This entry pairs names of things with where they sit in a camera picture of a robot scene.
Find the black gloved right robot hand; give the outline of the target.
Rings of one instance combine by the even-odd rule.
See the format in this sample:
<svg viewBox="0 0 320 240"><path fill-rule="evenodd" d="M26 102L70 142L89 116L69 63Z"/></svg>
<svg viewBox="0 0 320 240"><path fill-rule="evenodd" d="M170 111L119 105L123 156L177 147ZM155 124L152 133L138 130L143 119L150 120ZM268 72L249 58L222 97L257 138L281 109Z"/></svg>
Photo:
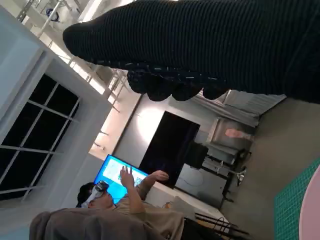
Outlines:
<svg viewBox="0 0 320 240"><path fill-rule="evenodd" d="M229 90L320 102L317 0L137 0L62 39L86 62L126 70L154 102Z"/></svg>

